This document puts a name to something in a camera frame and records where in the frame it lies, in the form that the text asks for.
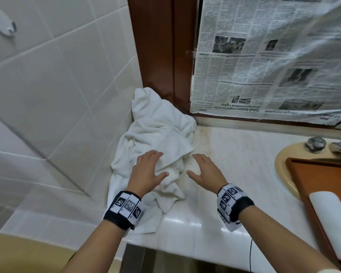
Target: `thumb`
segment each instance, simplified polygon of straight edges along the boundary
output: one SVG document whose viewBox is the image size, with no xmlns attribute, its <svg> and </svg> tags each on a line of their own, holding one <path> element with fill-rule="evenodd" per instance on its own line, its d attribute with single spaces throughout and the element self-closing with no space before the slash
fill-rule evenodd
<svg viewBox="0 0 341 273">
<path fill-rule="evenodd" d="M 160 182 L 162 182 L 162 180 L 164 178 L 166 178 L 169 175 L 169 172 L 167 171 L 163 171 L 162 173 L 160 173 L 159 175 L 155 176 L 155 179 L 157 181 L 158 184 L 160 184 Z"/>
<path fill-rule="evenodd" d="M 200 182 L 201 182 L 201 176 L 200 175 L 195 174 L 192 170 L 187 170 L 186 174 L 189 176 L 189 178 L 194 180 L 197 184 L 200 184 Z"/>
</svg>

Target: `hand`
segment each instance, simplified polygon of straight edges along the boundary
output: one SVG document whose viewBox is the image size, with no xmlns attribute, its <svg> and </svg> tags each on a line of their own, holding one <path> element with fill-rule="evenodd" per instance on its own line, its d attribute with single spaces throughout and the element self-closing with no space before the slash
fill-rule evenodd
<svg viewBox="0 0 341 273">
<path fill-rule="evenodd" d="M 150 150 L 140 155 L 136 160 L 136 165 L 130 175 L 129 183 L 125 190 L 137 194 L 140 198 L 152 190 L 166 178 L 169 173 L 162 172 L 158 176 L 155 175 L 155 165 L 163 152 Z"/>
<path fill-rule="evenodd" d="M 204 154 L 193 154 L 192 157 L 199 165 L 201 174 L 197 175 L 190 170 L 187 170 L 186 174 L 198 185 L 216 194 L 220 188 L 227 185 L 224 175 L 209 157 Z"/>
</svg>

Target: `white paper roll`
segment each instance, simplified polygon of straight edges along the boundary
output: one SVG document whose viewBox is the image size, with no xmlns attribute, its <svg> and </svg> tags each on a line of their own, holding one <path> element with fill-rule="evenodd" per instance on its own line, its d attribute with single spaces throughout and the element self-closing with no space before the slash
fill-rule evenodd
<svg viewBox="0 0 341 273">
<path fill-rule="evenodd" d="M 309 199 L 337 258 L 341 261 L 341 201 L 330 191 L 311 193 Z"/>
</svg>

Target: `countertop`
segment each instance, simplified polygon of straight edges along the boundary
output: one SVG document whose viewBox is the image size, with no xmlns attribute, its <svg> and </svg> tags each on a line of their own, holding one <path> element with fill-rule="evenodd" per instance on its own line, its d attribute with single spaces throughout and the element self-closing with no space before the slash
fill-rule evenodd
<svg viewBox="0 0 341 273">
<path fill-rule="evenodd" d="M 306 136 L 222 127 L 197 126 L 194 153 L 209 156 L 230 183 L 242 188 L 255 204 L 292 233 L 318 249 L 302 203 L 279 181 L 274 159 L 284 147 Z M 185 171 L 199 173 L 196 161 L 185 159 Z M 216 195 L 191 180 L 178 180 L 186 199 L 177 201 L 156 233 L 128 235 L 128 243 L 255 273 L 274 272 L 244 227 L 229 232 L 216 212 Z"/>
</svg>

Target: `orange tray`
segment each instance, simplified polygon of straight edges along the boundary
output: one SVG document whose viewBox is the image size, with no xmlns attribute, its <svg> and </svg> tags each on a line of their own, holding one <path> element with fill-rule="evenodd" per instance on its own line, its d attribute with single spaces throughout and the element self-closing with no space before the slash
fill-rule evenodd
<svg viewBox="0 0 341 273">
<path fill-rule="evenodd" d="M 337 259 L 309 200 L 311 193 L 331 191 L 341 201 L 341 163 L 297 158 L 288 158 L 285 163 L 301 196 L 322 253 L 341 270 L 341 262 Z"/>
</svg>

